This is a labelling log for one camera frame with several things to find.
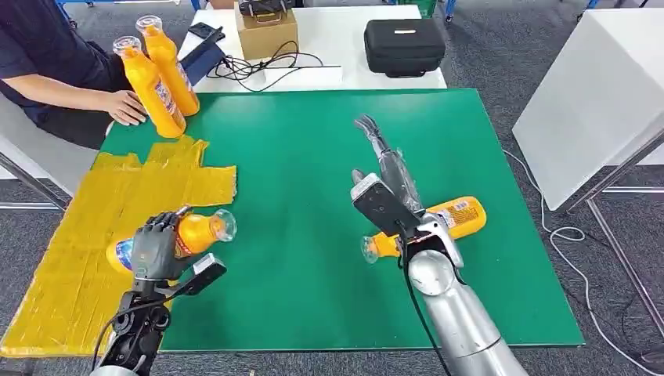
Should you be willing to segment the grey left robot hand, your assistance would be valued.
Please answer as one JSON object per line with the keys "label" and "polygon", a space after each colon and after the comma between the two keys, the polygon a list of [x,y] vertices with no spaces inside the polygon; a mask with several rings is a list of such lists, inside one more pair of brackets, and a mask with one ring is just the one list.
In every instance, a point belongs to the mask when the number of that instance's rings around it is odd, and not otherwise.
{"label": "grey left robot hand", "polygon": [[133,237],[131,268],[137,280],[177,280],[190,267],[192,258],[176,256],[178,227],[190,206],[151,216]]}

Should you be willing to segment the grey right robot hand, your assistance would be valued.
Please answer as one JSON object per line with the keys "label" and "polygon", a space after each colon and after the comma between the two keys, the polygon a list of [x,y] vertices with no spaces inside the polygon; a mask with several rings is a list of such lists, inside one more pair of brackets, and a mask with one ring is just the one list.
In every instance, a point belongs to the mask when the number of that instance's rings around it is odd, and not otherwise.
{"label": "grey right robot hand", "polygon": [[392,149],[388,145],[377,122],[369,115],[362,114],[354,123],[363,131],[372,146],[382,181],[411,212],[423,211],[424,206],[400,150]]}

